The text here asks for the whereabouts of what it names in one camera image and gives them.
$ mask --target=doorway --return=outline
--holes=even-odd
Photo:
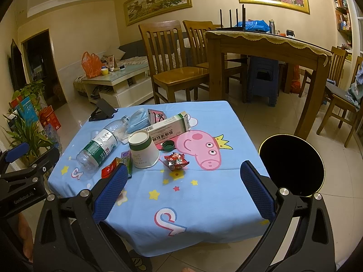
[[[37,34],[22,44],[29,79],[30,81],[43,80],[45,84],[44,99],[47,105],[52,105],[56,110],[66,104],[67,101],[54,64],[49,31]]]

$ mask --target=blue plastic stool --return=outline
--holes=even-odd
[[[278,92],[278,61],[251,56],[248,69],[247,102],[253,95],[270,97],[269,106],[275,107]]]

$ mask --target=screw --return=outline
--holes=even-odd
[[[88,189],[84,189],[84,190],[81,191],[80,195],[82,197],[87,197],[87,196],[90,195],[90,191]]]
[[[314,198],[320,201],[322,199],[322,196],[320,193],[314,193]]]
[[[47,201],[54,201],[55,198],[56,196],[54,194],[49,194],[47,197]]]
[[[286,188],[281,188],[281,189],[280,189],[280,193],[281,193],[282,195],[288,195],[290,192],[289,192]]]

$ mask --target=bottle label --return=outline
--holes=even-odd
[[[103,129],[91,142],[84,148],[96,160],[98,165],[105,160],[117,145],[117,139],[106,129]]]

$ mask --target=wooden dining table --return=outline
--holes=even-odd
[[[224,54],[237,53],[284,61],[313,70],[304,109],[295,129],[295,136],[307,139],[322,103],[329,73],[331,52],[319,46],[258,32],[212,30],[208,40],[209,93],[211,100],[225,100]]]

